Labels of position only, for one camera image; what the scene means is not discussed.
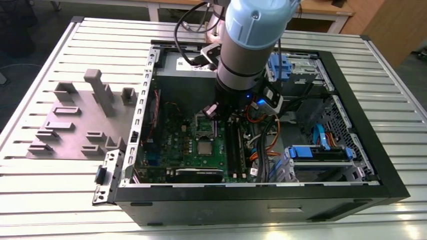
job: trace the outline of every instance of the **green circuit board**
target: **green circuit board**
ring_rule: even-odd
[[[215,123],[201,114],[172,119],[164,122],[160,153],[143,154],[143,162],[148,163],[141,172],[145,181],[164,183],[167,169],[203,168],[221,170],[227,183],[245,183],[245,178],[228,175],[225,123]]]

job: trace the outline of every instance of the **metal bracket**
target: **metal bracket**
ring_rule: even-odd
[[[116,205],[115,195],[119,186],[119,179],[121,175],[121,166],[125,159],[123,151],[108,151],[103,164],[99,166],[95,182],[96,186],[92,205]]]

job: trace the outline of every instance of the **wooden cabinet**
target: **wooden cabinet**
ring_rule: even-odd
[[[368,35],[392,67],[427,37],[427,0],[347,0],[355,11],[340,33]]]

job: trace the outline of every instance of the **aluminum extrusion table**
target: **aluminum extrusion table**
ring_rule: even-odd
[[[378,49],[356,35],[287,31],[281,47],[331,51],[411,197],[338,222],[140,228],[117,206],[92,207],[99,161],[25,159],[56,100],[57,82],[89,90],[100,69],[111,90],[140,88],[151,40],[173,23],[85,18],[68,25],[0,135],[0,236],[135,239],[427,239],[427,115]],[[181,41],[204,42],[180,31]]]

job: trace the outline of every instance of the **black computer case frame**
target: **black computer case frame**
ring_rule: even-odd
[[[152,44],[173,45],[168,41]],[[183,42],[183,46],[201,49],[207,43]],[[410,197],[332,53],[287,50],[319,55],[380,185],[117,187],[113,202],[140,226],[335,221]]]

